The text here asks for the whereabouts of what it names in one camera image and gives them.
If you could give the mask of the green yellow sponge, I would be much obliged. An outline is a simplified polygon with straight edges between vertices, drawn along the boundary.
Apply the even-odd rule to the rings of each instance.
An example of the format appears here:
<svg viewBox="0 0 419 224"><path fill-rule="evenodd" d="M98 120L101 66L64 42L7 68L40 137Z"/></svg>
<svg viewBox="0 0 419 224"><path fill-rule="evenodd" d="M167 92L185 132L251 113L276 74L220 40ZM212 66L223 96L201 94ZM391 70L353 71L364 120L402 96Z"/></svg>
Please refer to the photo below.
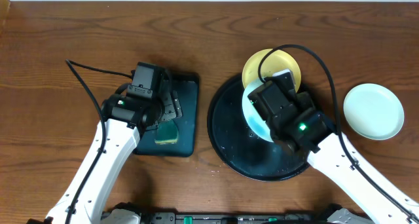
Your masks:
<svg viewBox="0 0 419 224"><path fill-rule="evenodd" d="M156 144L177 143L179 130L174 121L162 122L158 125L155 135Z"/></svg>

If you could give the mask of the pale green plate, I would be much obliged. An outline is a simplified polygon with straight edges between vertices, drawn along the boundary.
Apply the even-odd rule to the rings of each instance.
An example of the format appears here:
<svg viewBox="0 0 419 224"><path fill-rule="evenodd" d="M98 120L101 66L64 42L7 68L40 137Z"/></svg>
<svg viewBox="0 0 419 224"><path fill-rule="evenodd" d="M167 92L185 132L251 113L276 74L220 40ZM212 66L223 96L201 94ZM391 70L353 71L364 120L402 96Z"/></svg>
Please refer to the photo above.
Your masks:
<svg viewBox="0 0 419 224"><path fill-rule="evenodd" d="M262 82L259 79L256 79L245 87L242 96L242 111L250 129L261 139L273 142L270 135L270 129L267 126L266 121L262 120L261 116L258 114L257 110L248 98L248 95L261 85Z"/></svg>
<svg viewBox="0 0 419 224"><path fill-rule="evenodd" d="M387 140L397 135L405 121L399 98L379 84L353 87L343 102L345 119L352 130L370 140Z"/></svg>

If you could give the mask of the yellow plate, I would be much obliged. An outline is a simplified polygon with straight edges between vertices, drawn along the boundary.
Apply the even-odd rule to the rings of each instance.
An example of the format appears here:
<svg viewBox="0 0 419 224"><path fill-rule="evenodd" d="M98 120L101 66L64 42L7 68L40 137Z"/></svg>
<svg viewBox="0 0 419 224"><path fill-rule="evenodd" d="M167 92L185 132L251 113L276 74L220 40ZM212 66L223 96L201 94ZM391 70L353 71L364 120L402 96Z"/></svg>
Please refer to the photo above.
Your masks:
<svg viewBox="0 0 419 224"><path fill-rule="evenodd" d="M249 83L252 83L259 78L257 73L259 64L263 57L271 50L271 48L260 50L247 60L242 71L242 84L244 88L246 88ZM297 92L301 85L301 70L296 60L285 51L277 50L267 57L261 67L261 76L271 77L275 73L285 69L292 72L295 91Z"/></svg>

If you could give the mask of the pale green plate front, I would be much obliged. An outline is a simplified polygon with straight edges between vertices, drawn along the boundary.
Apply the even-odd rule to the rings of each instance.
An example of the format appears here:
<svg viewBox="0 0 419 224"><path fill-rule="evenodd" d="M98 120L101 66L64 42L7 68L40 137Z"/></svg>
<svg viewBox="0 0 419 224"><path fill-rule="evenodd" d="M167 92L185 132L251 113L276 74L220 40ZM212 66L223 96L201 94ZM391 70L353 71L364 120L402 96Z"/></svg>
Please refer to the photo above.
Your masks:
<svg viewBox="0 0 419 224"><path fill-rule="evenodd" d="M352 130L370 140L387 140L397 135L405 121L399 98L379 84L353 87L343 102L345 119Z"/></svg>

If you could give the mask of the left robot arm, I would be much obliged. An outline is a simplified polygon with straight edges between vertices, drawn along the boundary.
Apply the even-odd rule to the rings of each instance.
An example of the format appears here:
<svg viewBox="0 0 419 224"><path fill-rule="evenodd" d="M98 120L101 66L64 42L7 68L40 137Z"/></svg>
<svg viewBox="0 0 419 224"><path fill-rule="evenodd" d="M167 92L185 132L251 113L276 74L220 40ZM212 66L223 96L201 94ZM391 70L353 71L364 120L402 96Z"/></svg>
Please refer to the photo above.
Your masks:
<svg viewBox="0 0 419 224"><path fill-rule="evenodd" d="M128 157L149 127L181 116L177 92L158 92L129 86L103 102L94 140L71 184L48 212L44 223L140 223L141 214L115 208L103 209Z"/></svg>

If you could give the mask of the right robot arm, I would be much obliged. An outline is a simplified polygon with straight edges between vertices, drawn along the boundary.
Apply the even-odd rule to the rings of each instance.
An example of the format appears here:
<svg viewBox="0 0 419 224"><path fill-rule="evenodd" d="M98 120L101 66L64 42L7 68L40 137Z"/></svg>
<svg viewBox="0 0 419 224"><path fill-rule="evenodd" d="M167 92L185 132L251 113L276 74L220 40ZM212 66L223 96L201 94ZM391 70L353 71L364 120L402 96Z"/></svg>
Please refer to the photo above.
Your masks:
<svg viewBox="0 0 419 224"><path fill-rule="evenodd" d="M375 223L417 223L418 203L385 178L313 103L293 86L255 80L244 88L242 111L260 138L336 183Z"/></svg>

